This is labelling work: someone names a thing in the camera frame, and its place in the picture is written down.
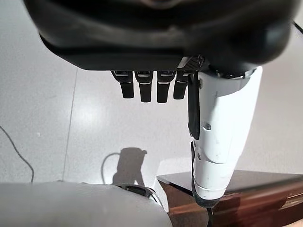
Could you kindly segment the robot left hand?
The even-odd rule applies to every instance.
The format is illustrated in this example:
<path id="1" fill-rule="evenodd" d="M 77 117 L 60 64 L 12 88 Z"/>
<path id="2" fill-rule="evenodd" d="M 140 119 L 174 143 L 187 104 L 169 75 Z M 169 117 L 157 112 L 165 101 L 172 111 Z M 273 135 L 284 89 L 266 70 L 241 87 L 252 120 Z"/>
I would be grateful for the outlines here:
<path id="1" fill-rule="evenodd" d="M 192 192 L 214 207 L 243 152 L 262 65 L 286 48 L 298 0 L 26 0 L 44 45 L 84 69 L 110 71 L 124 98 L 188 98 Z"/>

